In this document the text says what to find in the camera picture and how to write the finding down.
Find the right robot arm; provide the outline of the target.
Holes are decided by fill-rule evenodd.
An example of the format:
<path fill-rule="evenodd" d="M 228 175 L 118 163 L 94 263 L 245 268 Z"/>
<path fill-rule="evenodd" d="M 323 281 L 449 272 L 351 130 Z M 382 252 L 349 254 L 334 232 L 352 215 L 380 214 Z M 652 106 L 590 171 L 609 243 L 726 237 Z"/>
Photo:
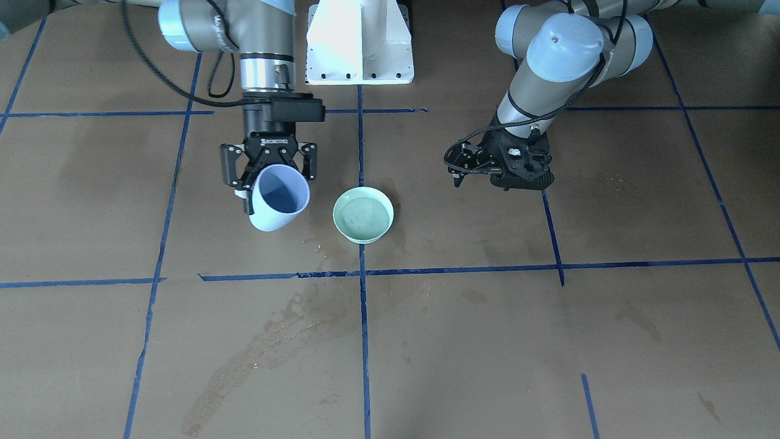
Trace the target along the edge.
<path fill-rule="evenodd" d="M 299 123 L 320 123 L 319 98 L 296 90 L 296 7 L 293 1 L 118 1 L 119 33 L 154 77 L 190 102 L 243 110 L 243 139 L 219 148 L 222 178 L 258 220 L 295 216 L 310 200 L 317 178 L 317 145 L 296 138 Z M 241 97 L 210 91 L 197 97 L 168 78 L 140 45 L 129 11 L 156 12 L 161 37 L 181 52 L 226 56 L 240 79 Z"/>

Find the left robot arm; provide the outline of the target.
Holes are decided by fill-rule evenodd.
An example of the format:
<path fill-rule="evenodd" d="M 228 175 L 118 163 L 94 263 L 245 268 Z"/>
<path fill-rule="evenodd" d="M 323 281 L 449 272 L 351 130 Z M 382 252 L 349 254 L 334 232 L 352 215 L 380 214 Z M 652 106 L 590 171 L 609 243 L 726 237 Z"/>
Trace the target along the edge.
<path fill-rule="evenodd" d="M 585 91 L 643 64 L 654 45 L 646 14 L 677 1 L 548 1 L 505 9 L 495 27 L 499 50 L 519 61 L 490 125 L 446 150 L 460 187 L 484 174 L 505 191 L 544 191 L 554 183 L 548 128 Z"/>

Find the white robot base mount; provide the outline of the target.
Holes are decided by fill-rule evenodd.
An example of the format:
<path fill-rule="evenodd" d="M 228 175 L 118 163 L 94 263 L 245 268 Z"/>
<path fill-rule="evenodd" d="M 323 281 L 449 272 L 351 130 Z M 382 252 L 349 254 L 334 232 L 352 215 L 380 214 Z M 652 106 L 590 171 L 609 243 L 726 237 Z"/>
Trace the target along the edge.
<path fill-rule="evenodd" d="M 312 85 L 410 84 L 407 1 L 320 1 L 308 9 L 305 78 Z"/>

